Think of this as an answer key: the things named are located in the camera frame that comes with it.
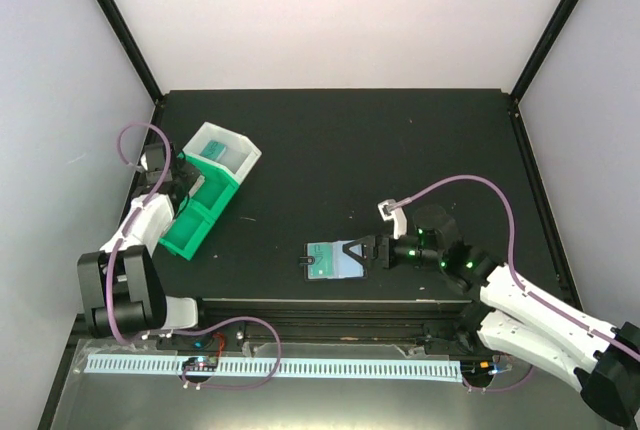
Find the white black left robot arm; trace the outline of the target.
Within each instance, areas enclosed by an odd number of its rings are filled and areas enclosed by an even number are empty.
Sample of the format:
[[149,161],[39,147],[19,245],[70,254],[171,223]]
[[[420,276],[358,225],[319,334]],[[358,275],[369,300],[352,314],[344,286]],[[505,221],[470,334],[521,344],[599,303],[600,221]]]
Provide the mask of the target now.
[[172,144],[147,145],[138,170],[129,212],[116,233],[100,250],[81,255],[77,262],[88,331],[95,338],[129,339],[179,330],[191,348],[205,348],[214,338],[213,322],[198,314],[194,298],[165,293],[152,260],[203,177],[184,157],[176,156]]

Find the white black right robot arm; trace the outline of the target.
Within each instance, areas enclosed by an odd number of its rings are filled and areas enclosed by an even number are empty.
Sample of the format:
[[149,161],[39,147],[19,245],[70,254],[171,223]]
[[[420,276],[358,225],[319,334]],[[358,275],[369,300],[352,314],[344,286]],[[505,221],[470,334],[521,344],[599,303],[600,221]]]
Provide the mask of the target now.
[[639,412],[639,328],[615,326],[554,297],[479,246],[467,244],[439,206],[408,220],[392,201],[379,206],[391,235],[368,235],[343,245],[364,269],[412,265],[436,270],[470,304],[454,329],[457,346],[510,354],[576,390],[597,415],[634,429]]

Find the white patterned card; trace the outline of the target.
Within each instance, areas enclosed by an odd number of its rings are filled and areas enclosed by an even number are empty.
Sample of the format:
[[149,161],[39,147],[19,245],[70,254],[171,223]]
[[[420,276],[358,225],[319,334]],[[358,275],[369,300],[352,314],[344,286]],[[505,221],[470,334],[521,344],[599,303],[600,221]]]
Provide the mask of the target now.
[[204,183],[205,177],[203,175],[200,175],[189,190],[189,197],[192,198]]

